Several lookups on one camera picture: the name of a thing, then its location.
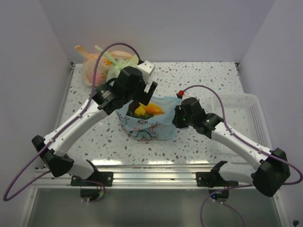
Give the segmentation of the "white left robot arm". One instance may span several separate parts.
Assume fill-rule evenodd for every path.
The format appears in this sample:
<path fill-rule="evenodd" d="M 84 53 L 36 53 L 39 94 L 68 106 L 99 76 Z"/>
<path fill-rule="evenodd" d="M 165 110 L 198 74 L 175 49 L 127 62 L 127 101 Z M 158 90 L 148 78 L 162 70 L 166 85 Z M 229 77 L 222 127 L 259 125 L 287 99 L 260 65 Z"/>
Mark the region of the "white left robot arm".
<path fill-rule="evenodd" d="M 117 78 L 93 89 L 83 106 L 59 128 L 32 139 L 54 177 L 69 174 L 80 177 L 89 186 L 97 183 L 97 168 L 88 160 L 69 156 L 68 151 L 87 130 L 128 102 L 134 100 L 147 105 L 157 87 L 157 83 L 152 82 L 149 91 L 144 91 L 154 69 L 155 65 L 149 62 L 122 69 Z"/>

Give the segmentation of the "blue printed plastic bag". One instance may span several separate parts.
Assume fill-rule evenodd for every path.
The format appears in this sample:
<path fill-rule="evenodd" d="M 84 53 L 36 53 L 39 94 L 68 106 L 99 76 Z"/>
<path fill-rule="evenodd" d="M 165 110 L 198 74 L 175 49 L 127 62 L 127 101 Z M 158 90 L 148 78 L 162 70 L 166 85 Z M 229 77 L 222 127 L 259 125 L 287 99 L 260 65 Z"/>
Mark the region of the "blue printed plastic bag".
<path fill-rule="evenodd" d="M 175 116 L 175 107 L 181 103 L 176 97 L 152 97 L 149 103 L 159 106 L 165 114 L 149 119 L 132 117 L 129 113 L 130 103 L 116 110 L 122 129 L 138 141 L 170 140 L 175 136 L 176 127 L 172 120 Z"/>

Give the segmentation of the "yellow toy pear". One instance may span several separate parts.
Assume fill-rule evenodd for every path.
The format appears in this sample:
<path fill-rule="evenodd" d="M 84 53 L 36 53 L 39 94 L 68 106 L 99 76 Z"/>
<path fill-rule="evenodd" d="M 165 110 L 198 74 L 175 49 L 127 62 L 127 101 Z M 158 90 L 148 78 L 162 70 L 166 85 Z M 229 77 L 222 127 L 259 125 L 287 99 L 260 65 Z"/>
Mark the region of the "yellow toy pear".
<path fill-rule="evenodd" d="M 138 118 L 145 116 L 146 110 L 145 110 L 144 106 L 140 105 L 138 108 L 136 108 L 134 111 L 134 115 L 135 115 L 135 117 L 138 117 Z"/>

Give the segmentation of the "toy pineapple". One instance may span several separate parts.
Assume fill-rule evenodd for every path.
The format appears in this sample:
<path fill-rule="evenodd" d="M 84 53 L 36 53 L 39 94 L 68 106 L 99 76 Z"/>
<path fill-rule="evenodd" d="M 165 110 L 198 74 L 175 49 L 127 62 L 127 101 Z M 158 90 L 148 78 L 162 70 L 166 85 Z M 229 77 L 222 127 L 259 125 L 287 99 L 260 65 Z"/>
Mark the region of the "toy pineapple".
<path fill-rule="evenodd" d="M 146 110 L 146 115 L 141 117 L 142 119 L 149 119 L 157 115 L 165 114 L 163 110 L 156 104 L 149 103 L 148 105 L 143 105 Z"/>

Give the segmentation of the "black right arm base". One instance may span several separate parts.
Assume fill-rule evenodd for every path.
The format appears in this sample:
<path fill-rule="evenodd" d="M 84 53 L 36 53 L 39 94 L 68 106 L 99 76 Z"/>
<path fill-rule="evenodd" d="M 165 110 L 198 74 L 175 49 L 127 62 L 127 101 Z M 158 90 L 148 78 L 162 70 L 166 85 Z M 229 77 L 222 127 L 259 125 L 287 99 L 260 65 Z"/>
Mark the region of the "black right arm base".
<path fill-rule="evenodd" d="M 238 186 L 237 181 L 226 181 L 219 175 L 219 170 L 225 166 L 227 161 L 220 161 L 208 172 L 196 172 L 196 183 L 198 187 L 210 188 L 209 194 L 218 190 L 217 187 L 229 188 Z"/>

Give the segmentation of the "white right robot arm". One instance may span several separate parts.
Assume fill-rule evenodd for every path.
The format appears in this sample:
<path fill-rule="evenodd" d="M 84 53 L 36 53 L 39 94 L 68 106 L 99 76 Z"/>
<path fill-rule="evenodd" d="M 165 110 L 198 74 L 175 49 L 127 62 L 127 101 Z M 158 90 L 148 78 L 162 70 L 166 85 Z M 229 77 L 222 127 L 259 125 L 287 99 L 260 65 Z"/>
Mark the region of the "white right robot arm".
<path fill-rule="evenodd" d="M 258 145 L 245 136 L 236 138 L 236 130 L 229 128 L 220 116 L 206 113 L 199 101 L 190 97 L 175 107 L 172 123 L 178 129 L 191 126 L 197 133 L 214 140 L 235 152 L 246 164 L 233 164 L 219 161 L 205 174 L 196 174 L 197 185 L 204 187 L 223 187 L 230 183 L 253 185 L 259 192 L 272 197 L 290 176 L 287 157 L 283 150 L 271 150 Z"/>

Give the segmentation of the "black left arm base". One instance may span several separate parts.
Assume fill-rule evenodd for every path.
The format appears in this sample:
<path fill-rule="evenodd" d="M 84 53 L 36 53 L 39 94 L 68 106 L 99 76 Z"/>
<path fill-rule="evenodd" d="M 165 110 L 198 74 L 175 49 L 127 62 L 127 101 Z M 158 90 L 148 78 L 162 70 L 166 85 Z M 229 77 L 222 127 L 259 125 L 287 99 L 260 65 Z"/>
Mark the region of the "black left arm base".
<path fill-rule="evenodd" d="M 114 179 L 113 172 L 97 172 L 88 179 L 77 176 L 71 178 L 71 186 L 80 187 L 80 197 L 86 203 L 101 201 L 106 194 L 106 187 L 111 187 Z"/>

